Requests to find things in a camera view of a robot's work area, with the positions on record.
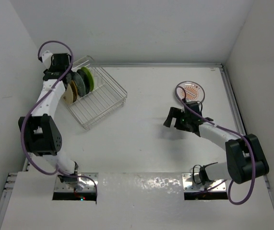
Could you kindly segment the black plate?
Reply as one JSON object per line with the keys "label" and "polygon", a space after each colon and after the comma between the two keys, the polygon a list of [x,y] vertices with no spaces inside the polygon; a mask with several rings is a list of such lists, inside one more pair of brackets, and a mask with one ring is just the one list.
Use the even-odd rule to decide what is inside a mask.
{"label": "black plate", "polygon": [[85,94],[88,94],[90,92],[90,81],[87,74],[81,69],[77,70],[77,73],[82,77],[85,84]]}

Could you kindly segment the yellow brown plate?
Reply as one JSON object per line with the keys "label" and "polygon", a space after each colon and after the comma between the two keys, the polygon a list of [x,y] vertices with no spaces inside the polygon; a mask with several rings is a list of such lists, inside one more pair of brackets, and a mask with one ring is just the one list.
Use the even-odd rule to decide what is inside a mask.
{"label": "yellow brown plate", "polygon": [[71,90],[72,90],[72,93],[73,93],[73,103],[77,100],[77,97],[78,97],[78,89],[77,89],[77,85],[75,83],[74,80],[72,80],[70,82],[70,87],[71,87]]}

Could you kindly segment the white plate orange sunburst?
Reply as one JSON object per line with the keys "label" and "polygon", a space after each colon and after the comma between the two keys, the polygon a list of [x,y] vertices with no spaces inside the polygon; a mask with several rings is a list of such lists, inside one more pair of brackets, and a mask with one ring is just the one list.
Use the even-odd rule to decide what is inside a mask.
{"label": "white plate orange sunburst", "polygon": [[202,104],[205,100],[205,91],[201,85],[193,81],[180,82],[175,87],[175,96],[180,101],[196,101],[198,104]]}

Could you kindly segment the teal speckled plate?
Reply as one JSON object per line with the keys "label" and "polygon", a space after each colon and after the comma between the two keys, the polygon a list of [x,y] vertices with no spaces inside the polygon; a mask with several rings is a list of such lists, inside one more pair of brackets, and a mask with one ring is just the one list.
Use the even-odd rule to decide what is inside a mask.
{"label": "teal speckled plate", "polygon": [[85,84],[83,82],[82,77],[77,72],[75,72],[74,76],[72,77],[72,80],[74,80],[77,85],[78,95],[80,97],[84,97],[86,94],[85,94]]}

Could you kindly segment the cream plate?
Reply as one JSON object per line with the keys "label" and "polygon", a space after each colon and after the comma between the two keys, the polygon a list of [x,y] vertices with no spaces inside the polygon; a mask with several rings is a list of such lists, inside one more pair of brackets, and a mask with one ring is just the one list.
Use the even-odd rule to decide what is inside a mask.
{"label": "cream plate", "polygon": [[62,95],[62,99],[66,105],[71,105],[73,103],[73,93],[70,85],[68,85],[65,93]]}

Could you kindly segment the lime green plate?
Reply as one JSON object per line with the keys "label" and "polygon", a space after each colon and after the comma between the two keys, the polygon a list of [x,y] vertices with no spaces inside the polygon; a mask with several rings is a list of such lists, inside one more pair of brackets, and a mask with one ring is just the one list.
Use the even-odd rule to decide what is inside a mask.
{"label": "lime green plate", "polygon": [[86,76],[89,80],[90,92],[92,92],[94,90],[94,86],[95,86],[94,77],[88,68],[82,67],[81,70],[86,74]]}

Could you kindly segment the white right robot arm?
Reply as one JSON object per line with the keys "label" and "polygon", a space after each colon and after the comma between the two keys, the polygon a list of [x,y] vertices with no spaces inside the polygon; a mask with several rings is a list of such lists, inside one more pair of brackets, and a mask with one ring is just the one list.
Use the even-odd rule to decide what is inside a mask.
{"label": "white right robot arm", "polygon": [[207,139],[226,152],[226,162],[214,162],[200,167],[201,184],[216,180],[232,180],[242,184],[269,173],[265,154],[254,134],[243,136],[217,126],[213,119],[202,116],[196,101],[185,102],[183,109],[171,107],[164,126],[170,127],[173,120],[177,130],[191,132]]}

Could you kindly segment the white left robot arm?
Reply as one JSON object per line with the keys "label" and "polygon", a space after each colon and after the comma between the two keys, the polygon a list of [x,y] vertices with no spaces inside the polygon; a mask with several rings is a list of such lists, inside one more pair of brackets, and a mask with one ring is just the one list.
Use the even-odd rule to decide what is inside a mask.
{"label": "white left robot arm", "polygon": [[33,162],[32,154],[53,166],[55,171],[52,174],[56,174],[61,183],[76,187],[78,164],[62,150],[62,137],[54,122],[59,102],[64,100],[71,104],[77,99],[77,86],[72,80],[71,56],[46,51],[39,60],[47,70],[44,72],[43,88],[34,108],[18,121],[22,147],[28,162],[39,172],[48,174]]}

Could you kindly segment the white front cover panel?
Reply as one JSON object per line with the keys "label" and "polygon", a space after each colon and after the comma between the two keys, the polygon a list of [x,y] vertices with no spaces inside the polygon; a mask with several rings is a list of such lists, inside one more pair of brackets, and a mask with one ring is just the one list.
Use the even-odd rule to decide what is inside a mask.
{"label": "white front cover panel", "polygon": [[263,179],[247,203],[185,200],[177,173],[100,173],[97,201],[53,200],[55,178],[20,172],[4,230],[274,230]]}

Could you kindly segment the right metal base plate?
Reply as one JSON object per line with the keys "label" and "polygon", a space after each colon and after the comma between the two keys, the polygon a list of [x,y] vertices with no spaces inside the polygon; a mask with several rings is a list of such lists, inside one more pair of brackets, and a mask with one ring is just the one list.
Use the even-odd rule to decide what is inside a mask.
{"label": "right metal base plate", "polygon": [[226,192],[226,183],[224,180],[215,180],[202,184],[199,173],[186,172],[182,174],[182,186],[185,193],[197,192]]}

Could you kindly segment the metal base plate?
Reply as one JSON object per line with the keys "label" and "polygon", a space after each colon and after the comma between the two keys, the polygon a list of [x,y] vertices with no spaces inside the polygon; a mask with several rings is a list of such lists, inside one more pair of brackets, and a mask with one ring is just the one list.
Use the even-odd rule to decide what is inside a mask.
{"label": "metal base plate", "polygon": [[226,192],[226,183],[224,180],[215,180],[202,184],[199,173],[186,172],[182,174],[182,186],[185,193],[197,192]]}
{"label": "metal base plate", "polygon": [[78,178],[70,178],[62,174],[55,181],[55,192],[95,192],[94,184],[98,185],[98,173],[79,173]]}

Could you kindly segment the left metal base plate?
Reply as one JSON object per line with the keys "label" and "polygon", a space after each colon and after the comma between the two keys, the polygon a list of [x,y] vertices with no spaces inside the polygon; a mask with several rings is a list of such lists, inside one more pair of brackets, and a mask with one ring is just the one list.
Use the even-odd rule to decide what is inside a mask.
{"label": "left metal base plate", "polygon": [[94,184],[98,185],[98,173],[79,173],[78,178],[70,178],[62,174],[55,181],[55,192],[95,192]]}

